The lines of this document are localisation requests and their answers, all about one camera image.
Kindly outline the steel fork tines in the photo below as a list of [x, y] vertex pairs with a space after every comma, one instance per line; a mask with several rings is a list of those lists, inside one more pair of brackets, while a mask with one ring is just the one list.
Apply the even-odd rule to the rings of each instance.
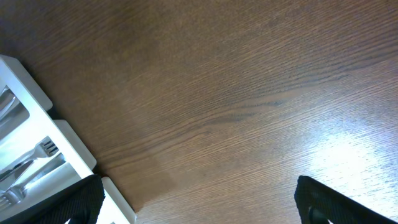
[[[1, 179], [7, 174], [7, 172], [16, 168], [18, 164], [29, 160], [46, 159], [54, 156], [57, 152], [58, 147], [50, 138], [46, 137], [41, 140], [41, 142], [37, 143], [33, 149], [18, 158], [10, 169], [2, 171]], [[5, 192], [11, 185], [1, 185], [1, 193]]]

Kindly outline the steel tablespoon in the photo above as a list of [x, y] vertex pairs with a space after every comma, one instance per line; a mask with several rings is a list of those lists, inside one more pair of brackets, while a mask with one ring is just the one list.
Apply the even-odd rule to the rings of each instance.
[[1, 92], [1, 119], [5, 117], [7, 111], [11, 108], [15, 100], [16, 96], [9, 88], [3, 89]]

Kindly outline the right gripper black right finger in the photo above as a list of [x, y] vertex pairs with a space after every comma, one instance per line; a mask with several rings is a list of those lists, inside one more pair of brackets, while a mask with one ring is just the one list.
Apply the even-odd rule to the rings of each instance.
[[396, 223], [305, 175], [298, 177], [294, 199], [302, 224]]

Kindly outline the steel fork crossing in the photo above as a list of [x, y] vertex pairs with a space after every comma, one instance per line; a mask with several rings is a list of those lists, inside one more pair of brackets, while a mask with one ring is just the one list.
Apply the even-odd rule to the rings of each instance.
[[66, 163], [63, 154], [58, 154], [54, 159], [28, 176], [19, 184], [12, 184], [4, 193], [1, 194], [1, 212], [22, 202], [27, 196], [28, 191], [38, 185], [38, 181]]

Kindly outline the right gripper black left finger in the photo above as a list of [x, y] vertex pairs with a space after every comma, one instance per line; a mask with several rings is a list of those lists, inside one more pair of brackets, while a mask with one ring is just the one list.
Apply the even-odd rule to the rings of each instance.
[[96, 224], [105, 199], [100, 175], [90, 175], [2, 224]]

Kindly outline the steel fork horizontal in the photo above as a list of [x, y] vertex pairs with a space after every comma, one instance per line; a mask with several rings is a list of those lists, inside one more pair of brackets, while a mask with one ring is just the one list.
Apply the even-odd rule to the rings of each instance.
[[34, 160], [29, 160], [18, 164], [16, 168], [7, 172], [7, 174], [1, 179], [1, 185], [11, 185], [16, 182], [33, 163]]

